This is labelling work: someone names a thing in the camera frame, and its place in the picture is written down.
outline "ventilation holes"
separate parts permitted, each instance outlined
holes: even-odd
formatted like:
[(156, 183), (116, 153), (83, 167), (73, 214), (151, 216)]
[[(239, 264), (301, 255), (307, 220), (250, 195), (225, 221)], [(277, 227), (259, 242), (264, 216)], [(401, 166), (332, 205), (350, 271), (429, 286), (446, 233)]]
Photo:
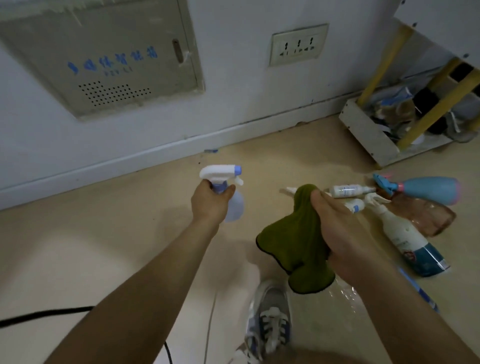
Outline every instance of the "ventilation holes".
[(147, 96), (147, 94), (152, 93), (149, 88), (132, 91), (128, 84), (105, 87), (100, 81), (78, 85), (78, 87), (85, 93), (85, 96), (88, 97), (95, 107), (105, 104), (113, 104), (118, 101), (125, 101), (127, 98)]

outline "beige floor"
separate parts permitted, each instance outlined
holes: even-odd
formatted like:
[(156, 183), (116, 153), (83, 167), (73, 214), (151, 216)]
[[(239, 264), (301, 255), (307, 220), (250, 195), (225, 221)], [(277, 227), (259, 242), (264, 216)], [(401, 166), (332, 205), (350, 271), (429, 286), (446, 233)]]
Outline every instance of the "beige floor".
[[(452, 265), (419, 282), (443, 317), (480, 354), (480, 139), (450, 145), (388, 168), (398, 179), (455, 176), (464, 188), (457, 221), (431, 242)], [(168, 338), (175, 363), (226, 363), (241, 342), (250, 297), (266, 277), (282, 277), (254, 244), (267, 224), (290, 213), (279, 190), (314, 183), (363, 183), (372, 161), (337, 117), (199, 154), (0, 212), (0, 317), (93, 305), (160, 252), (187, 225), (200, 168), (243, 167), (245, 214), (222, 225)], [(360, 217), (379, 245), (399, 255), (368, 213)], [(338, 280), (328, 290), (290, 295), (294, 341), (388, 363), (365, 309)], [(46, 318), (0, 330), (3, 364), (41, 363), (82, 315)], [(167, 363), (161, 352), (158, 363)]]

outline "electrical outlet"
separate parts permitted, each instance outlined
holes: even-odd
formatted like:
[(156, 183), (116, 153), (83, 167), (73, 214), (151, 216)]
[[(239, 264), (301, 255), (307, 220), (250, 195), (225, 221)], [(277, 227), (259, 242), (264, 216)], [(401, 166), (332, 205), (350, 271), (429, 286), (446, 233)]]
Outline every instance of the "electrical outlet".
[(328, 24), (272, 35), (270, 66), (317, 58), (324, 47)]

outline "white wall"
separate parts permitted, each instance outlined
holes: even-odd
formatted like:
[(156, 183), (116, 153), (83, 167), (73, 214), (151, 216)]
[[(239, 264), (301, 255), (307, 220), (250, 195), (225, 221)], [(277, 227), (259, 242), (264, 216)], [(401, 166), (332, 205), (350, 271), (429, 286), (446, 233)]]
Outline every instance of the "white wall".
[[(359, 90), (396, 29), (398, 2), (190, 0), (206, 92), (87, 123), (0, 49), (0, 190)], [(273, 33), (323, 23), (319, 59), (267, 67)], [(389, 78), (450, 58), (436, 46), (420, 51), (428, 46), (412, 39)]]

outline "green cloth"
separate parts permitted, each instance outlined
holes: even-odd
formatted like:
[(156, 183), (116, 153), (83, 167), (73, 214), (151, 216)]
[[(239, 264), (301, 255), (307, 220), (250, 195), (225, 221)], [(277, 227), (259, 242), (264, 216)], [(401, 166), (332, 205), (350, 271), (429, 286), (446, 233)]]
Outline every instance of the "green cloth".
[(320, 231), (320, 218), (310, 203), (310, 194), (316, 188), (313, 184), (299, 187), (293, 213), (257, 236), (259, 249), (276, 259), (289, 274), (292, 290), (300, 294), (322, 291), (335, 280), (326, 262), (330, 249)]

